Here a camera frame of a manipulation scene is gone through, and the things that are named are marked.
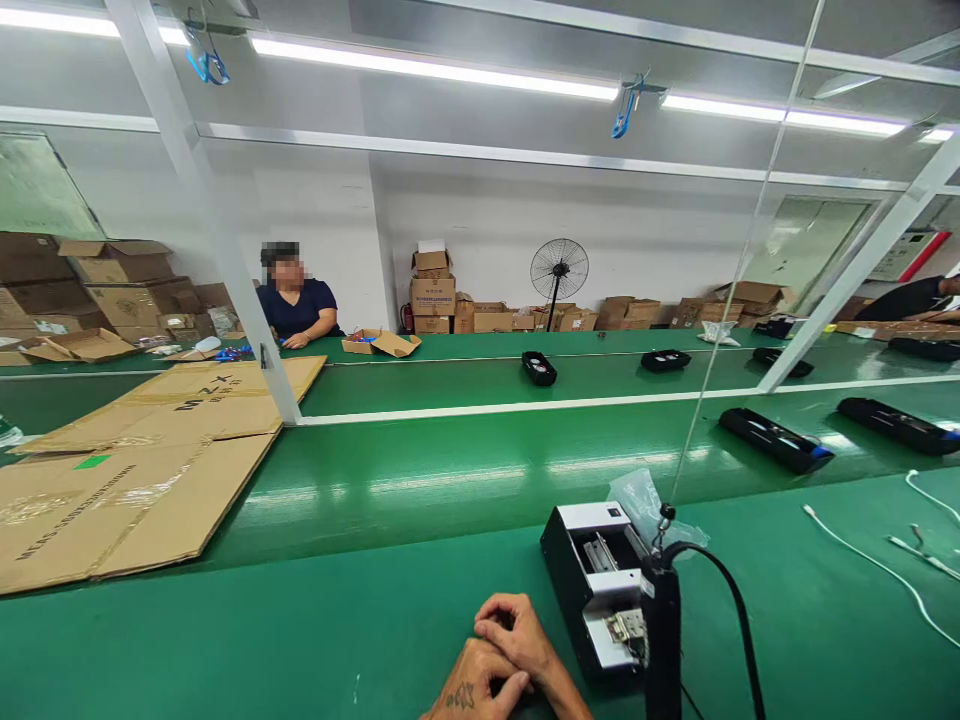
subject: white cable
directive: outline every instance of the white cable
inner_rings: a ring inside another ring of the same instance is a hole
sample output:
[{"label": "white cable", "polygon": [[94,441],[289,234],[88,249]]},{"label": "white cable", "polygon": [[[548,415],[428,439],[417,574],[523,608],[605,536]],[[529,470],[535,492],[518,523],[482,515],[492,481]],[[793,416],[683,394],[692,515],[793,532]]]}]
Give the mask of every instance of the white cable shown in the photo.
[{"label": "white cable", "polygon": [[898,538],[898,537],[894,537],[893,535],[887,535],[887,540],[889,540],[890,542],[892,542],[892,543],[893,543],[894,545],[896,545],[898,548],[901,548],[901,549],[903,549],[903,550],[906,550],[908,553],[911,553],[911,554],[913,554],[913,555],[916,555],[918,558],[920,558],[920,559],[923,560],[924,562],[927,562],[927,563],[929,563],[930,565],[933,565],[935,568],[937,568],[937,570],[942,570],[942,571],[945,572],[947,575],[949,575],[950,577],[952,577],[954,580],[957,580],[958,582],[960,582],[960,573],[956,572],[956,571],[953,570],[952,568],[947,567],[946,565],[944,565],[942,562],[940,562],[939,560],[937,560],[937,559],[936,559],[935,557],[933,557],[932,555],[924,555],[924,554],[923,554],[922,552],[920,552],[919,550],[910,547],[910,546],[907,545],[903,540],[901,540],[901,539]]},{"label": "white cable", "polygon": [[928,624],[930,627],[932,627],[934,630],[936,630],[938,633],[940,633],[940,635],[942,635],[943,638],[944,638],[945,640],[947,640],[947,642],[949,642],[951,645],[953,645],[953,646],[956,647],[957,649],[960,649],[960,642],[957,642],[957,641],[954,640],[952,637],[950,637],[949,635],[947,635],[943,630],[941,630],[941,629],[940,629],[940,626],[937,625],[937,624],[930,618],[930,616],[927,614],[927,607],[926,607],[926,605],[923,604],[923,598],[920,597],[920,593],[918,593],[916,590],[914,590],[913,585],[911,585],[911,584],[908,583],[906,580],[904,580],[902,577],[900,577],[899,575],[897,575],[893,570],[891,570],[890,568],[888,568],[886,565],[884,565],[884,564],[882,564],[882,563],[874,560],[872,557],[870,557],[869,555],[867,555],[865,552],[861,552],[860,550],[857,550],[853,545],[851,545],[851,544],[848,543],[846,540],[844,540],[844,539],[841,538],[839,535],[837,535],[835,532],[833,532],[833,530],[831,530],[831,529],[828,528],[826,525],[824,525],[824,524],[823,524],[823,521],[820,520],[820,518],[817,517],[817,513],[814,512],[814,510],[813,510],[812,507],[810,507],[809,505],[804,505],[804,506],[803,506],[803,511],[804,511],[805,513],[807,513],[807,515],[809,515],[810,517],[812,517],[812,518],[813,518],[813,521],[814,521],[817,525],[819,525],[821,528],[823,528],[824,532],[826,532],[827,535],[829,535],[830,537],[832,537],[832,538],[833,538],[834,540],[836,540],[838,543],[840,543],[841,545],[843,545],[845,548],[847,548],[847,549],[849,549],[849,550],[853,550],[853,552],[855,552],[855,553],[856,553],[857,555],[859,555],[860,557],[864,558],[865,560],[869,560],[869,561],[872,562],[874,565],[876,565],[878,568],[880,568],[881,570],[883,570],[884,572],[886,572],[886,573],[888,573],[888,574],[890,574],[890,575],[893,575],[893,577],[895,577],[897,580],[899,580],[900,583],[901,583],[905,588],[907,588],[907,590],[910,591],[910,594],[913,595],[914,600],[917,601],[917,606],[920,608],[920,614],[923,615],[923,619],[927,621],[927,624]]},{"label": "white cable", "polygon": [[924,492],[923,490],[921,490],[920,488],[918,488],[916,485],[914,485],[912,482],[910,482],[910,478],[916,477],[916,476],[919,475],[919,474],[920,474],[920,473],[918,473],[916,470],[911,470],[910,472],[907,473],[907,476],[904,478],[904,482],[906,482],[907,485],[909,485],[910,487],[912,487],[912,488],[913,488],[914,490],[916,490],[918,493],[920,493],[921,495],[923,495],[923,496],[924,496],[927,500],[929,500],[930,502],[934,502],[934,503],[936,503],[937,505],[939,505],[940,507],[942,507],[942,508],[944,508],[945,510],[947,510],[948,512],[950,512],[950,513],[953,515],[953,517],[956,518],[957,524],[960,525],[960,513],[958,513],[958,512],[957,512],[956,510],[954,510],[952,507],[950,507],[949,505],[947,505],[945,502],[942,502],[941,500],[937,500],[933,495]]}]

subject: black hair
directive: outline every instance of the black hair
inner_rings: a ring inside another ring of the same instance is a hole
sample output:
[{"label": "black hair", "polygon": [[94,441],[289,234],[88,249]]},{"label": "black hair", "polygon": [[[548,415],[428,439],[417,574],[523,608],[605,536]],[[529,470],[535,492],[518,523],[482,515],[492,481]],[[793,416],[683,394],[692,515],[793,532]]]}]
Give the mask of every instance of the black hair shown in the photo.
[{"label": "black hair", "polygon": [[269,270],[280,260],[294,260],[300,257],[300,243],[278,242],[264,243],[260,250],[260,264]]}]

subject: black shirt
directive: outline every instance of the black shirt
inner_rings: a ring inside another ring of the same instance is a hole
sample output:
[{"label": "black shirt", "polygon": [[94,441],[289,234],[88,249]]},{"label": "black shirt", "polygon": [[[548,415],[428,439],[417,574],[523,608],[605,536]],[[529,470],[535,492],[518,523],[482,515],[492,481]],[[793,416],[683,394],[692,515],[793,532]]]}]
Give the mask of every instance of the black shirt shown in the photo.
[{"label": "black shirt", "polygon": [[[303,332],[320,319],[320,311],[327,308],[337,309],[337,301],[325,282],[310,278],[303,281],[300,289],[300,299],[296,305],[291,305],[279,293],[277,288],[270,285],[261,285],[257,288],[257,297],[263,307],[263,314],[267,317],[267,324],[272,325],[277,335],[286,340],[291,335]],[[339,325],[334,325],[327,337],[340,337],[343,331]]]},{"label": "black shirt", "polygon": [[940,292],[943,275],[898,287],[874,300],[857,313],[857,320],[903,320],[911,315],[939,310],[950,297]]}]

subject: black fan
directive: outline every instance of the black fan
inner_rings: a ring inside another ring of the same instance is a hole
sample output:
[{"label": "black fan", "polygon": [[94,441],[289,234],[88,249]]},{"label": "black fan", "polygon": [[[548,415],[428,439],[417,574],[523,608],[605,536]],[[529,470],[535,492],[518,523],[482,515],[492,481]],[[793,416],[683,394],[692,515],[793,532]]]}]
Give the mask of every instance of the black fan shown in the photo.
[{"label": "black fan", "polygon": [[557,238],[537,250],[530,263],[530,280],[537,292],[550,300],[547,332],[553,326],[557,300],[568,298],[582,288],[589,269],[586,251],[573,240]]}]

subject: fire extinguisher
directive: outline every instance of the fire extinguisher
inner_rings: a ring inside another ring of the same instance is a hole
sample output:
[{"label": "fire extinguisher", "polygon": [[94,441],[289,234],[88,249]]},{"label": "fire extinguisher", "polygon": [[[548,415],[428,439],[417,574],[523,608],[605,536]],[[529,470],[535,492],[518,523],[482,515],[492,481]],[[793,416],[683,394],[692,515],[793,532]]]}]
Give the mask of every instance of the fire extinguisher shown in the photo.
[{"label": "fire extinguisher", "polygon": [[406,334],[409,335],[413,332],[413,308],[410,307],[410,303],[400,308],[400,316],[403,322],[403,329],[406,331]]}]

